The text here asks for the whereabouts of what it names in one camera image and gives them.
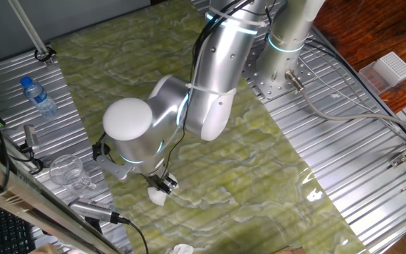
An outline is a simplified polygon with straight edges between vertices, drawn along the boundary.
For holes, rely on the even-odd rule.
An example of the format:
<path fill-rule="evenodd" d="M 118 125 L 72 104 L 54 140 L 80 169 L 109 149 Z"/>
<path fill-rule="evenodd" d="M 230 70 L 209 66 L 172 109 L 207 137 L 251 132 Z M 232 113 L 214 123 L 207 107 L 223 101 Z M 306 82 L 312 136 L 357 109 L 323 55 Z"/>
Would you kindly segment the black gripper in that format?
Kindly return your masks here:
<path fill-rule="evenodd" d="M 166 194 L 170 194 L 178 187 L 178 181 L 172 174 L 143 176 L 143 178 L 147 181 L 149 187 L 152 187 L 156 191 L 163 191 Z"/>

